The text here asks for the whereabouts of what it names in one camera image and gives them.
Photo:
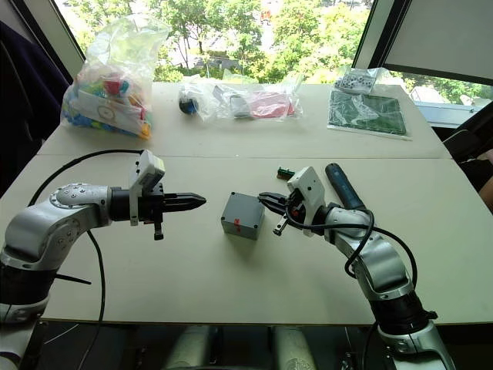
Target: green board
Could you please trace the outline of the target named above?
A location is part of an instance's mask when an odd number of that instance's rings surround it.
[[[329,125],[401,136],[407,132],[397,99],[337,90],[330,94]]]

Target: table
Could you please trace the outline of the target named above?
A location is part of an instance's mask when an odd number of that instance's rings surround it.
[[[29,201],[68,155],[38,155],[0,200],[0,228]],[[55,179],[128,185],[132,155],[80,163]],[[279,165],[311,165],[337,196],[323,168],[334,159],[165,157],[167,192],[193,191],[207,203],[165,215],[165,240],[152,225],[127,222],[95,229],[106,269],[105,321],[365,325],[373,322],[357,282],[344,273],[345,257],[320,237],[287,228],[272,233],[279,216],[266,211],[257,242],[224,234],[220,215],[230,191],[287,193],[275,178]],[[493,321],[493,217],[464,174],[446,159],[337,159],[380,227],[405,240],[418,262],[417,293],[438,324]],[[45,199],[44,192],[40,199]],[[46,318],[94,321],[99,270],[94,247],[79,238],[61,274],[92,286],[56,281]]]
[[[149,141],[106,131],[60,126],[41,154],[80,156],[114,149],[149,149],[160,156],[242,158],[451,158],[400,86],[376,86],[375,95],[399,100],[412,141],[327,129],[329,85],[302,85],[299,120],[204,123],[178,109],[176,83],[153,85],[153,137]]]

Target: blue handle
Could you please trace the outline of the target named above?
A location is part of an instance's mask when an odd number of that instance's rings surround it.
[[[337,195],[344,207],[348,210],[364,210],[366,207],[359,198],[346,177],[344,171],[337,163],[328,164],[325,173],[329,178],[330,185],[336,190]]]

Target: plastic bag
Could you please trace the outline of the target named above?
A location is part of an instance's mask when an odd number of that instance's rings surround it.
[[[214,119],[284,119],[303,113],[296,91],[303,80],[300,74],[289,74],[275,85],[259,85],[242,75],[225,69],[223,81],[195,78],[182,84],[179,92],[180,109],[197,112],[205,121]],[[235,82],[227,85],[223,82]]]
[[[63,96],[61,120],[149,139],[154,69],[169,30],[145,15],[107,25]]]
[[[337,89],[330,94],[327,128],[411,139],[397,99]]]
[[[334,86],[346,93],[369,94],[381,73],[387,71],[385,68],[357,69],[343,67]]]

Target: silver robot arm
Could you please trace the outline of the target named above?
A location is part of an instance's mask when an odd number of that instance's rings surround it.
[[[72,183],[15,216],[0,253],[0,368],[19,367],[33,328],[49,300],[57,271],[77,238],[96,227],[129,220],[154,224],[163,239],[163,213],[206,202],[194,193],[164,193],[162,160],[144,150],[131,171],[129,190]]]
[[[259,195],[267,208],[283,214],[273,231],[277,235],[281,235],[287,224],[298,228],[302,228],[301,224],[335,227],[340,224],[370,224],[369,215],[362,210],[347,210],[333,203],[326,207],[324,185],[313,167],[296,172],[287,186],[291,191],[287,199],[274,193]],[[347,182],[343,188],[346,190],[348,187],[350,184]],[[351,194],[341,198],[361,202],[356,194],[352,198]],[[361,228],[304,230],[307,236],[323,235],[347,258],[356,251],[365,232]],[[351,267],[370,303],[378,323],[378,333],[387,345],[387,361],[392,361],[397,369],[413,364],[419,369],[455,370],[454,362],[432,321],[436,314],[423,309],[401,257],[388,241],[379,233],[372,232]]]

